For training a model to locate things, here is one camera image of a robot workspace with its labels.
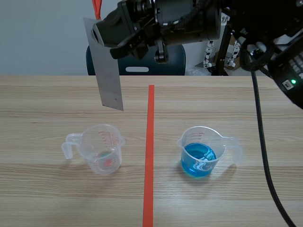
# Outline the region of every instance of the cup handle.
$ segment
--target cup handle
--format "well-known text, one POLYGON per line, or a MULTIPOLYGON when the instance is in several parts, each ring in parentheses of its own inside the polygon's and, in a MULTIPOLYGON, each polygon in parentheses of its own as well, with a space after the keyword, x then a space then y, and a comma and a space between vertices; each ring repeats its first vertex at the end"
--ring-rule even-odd
POLYGON ((178 145, 180 148, 182 148, 182 138, 178 139, 177 145, 178 145))
POLYGON ((236 164, 242 160, 243 149, 237 138, 223 137, 223 146, 233 149, 232 161, 236 164))
POLYGON ((125 145, 125 139, 124 137, 121 137, 121 146, 123 147, 125 145))
POLYGON ((79 146, 81 144, 82 134, 69 134, 66 136, 65 143, 61 145, 62 151, 66 159, 72 159, 72 145, 79 146))

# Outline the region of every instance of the plastic measuring cup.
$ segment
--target plastic measuring cup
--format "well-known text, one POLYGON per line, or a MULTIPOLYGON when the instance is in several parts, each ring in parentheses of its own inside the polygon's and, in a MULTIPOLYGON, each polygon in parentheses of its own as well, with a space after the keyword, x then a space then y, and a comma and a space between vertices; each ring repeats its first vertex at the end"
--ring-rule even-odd
POLYGON ((210 174, 227 150, 233 151, 234 163, 240 162, 242 156, 242 148, 236 138, 224 137, 204 126, 187 129, 177 144, 182 149, 183 169, 196 177, 210 174))
POLYGON ((72 145, 77 146, 96 174, 111 174, 122 163, 121 147, 125 144, 120 131, 112 125, 101 124, 85 130, 82 134, 70 134, 62 144, 66 159, 71 159, 72 145))

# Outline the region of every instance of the wooden table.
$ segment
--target wooden table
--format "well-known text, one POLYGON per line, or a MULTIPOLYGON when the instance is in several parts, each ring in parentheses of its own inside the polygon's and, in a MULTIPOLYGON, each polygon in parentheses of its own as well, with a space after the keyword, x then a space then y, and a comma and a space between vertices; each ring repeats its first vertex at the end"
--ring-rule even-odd
MULTIPOLYGON (((303 110, 268 78, 258 78, 268 158, 278 195, 303 223, 303 110)), ((155 84, 154 226, 285 227, 267 188, 249 77, 121 77, 124 112, 103 107, 88 76, 0 77, 0 226, 140 227, 148 85, 155 84), (108 123, 126 137, 123 162, 95 175, 75 154, 69 133, 108 123), (230 155, 205 179, 186 176, 176 145, 204 125, 234 136, 243 161, 230 155)))

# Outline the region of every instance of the dark blue chair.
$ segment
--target dark blue chair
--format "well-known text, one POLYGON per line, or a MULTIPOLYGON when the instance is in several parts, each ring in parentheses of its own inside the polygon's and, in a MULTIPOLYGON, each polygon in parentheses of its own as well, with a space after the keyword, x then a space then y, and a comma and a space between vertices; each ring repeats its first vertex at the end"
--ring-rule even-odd
MULTIPOLYGON (((150 47, 147 54, 138 60, 132 55, 118 59, 119 73, 121 76, 124 75, 174 75, 184 76, 186 55, 182 45, 179 46, 168 46, 169 60, 166 64, 158 64, 154 57, 157 51, 157 47, 150 47)), ((95 75, 94 65, 88 47, 86 51, 86 65, 89 75, 95 75)))

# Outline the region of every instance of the plastic bag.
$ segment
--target plastic bag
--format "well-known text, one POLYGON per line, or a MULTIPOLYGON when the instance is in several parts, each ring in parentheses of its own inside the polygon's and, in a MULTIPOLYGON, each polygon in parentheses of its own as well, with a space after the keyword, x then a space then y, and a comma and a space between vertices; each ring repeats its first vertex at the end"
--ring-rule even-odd
POLYGON ((200 68, 192 66, 186 72, 186 76, 211 76, 212 74, 207 70, 207 68, 200 68))

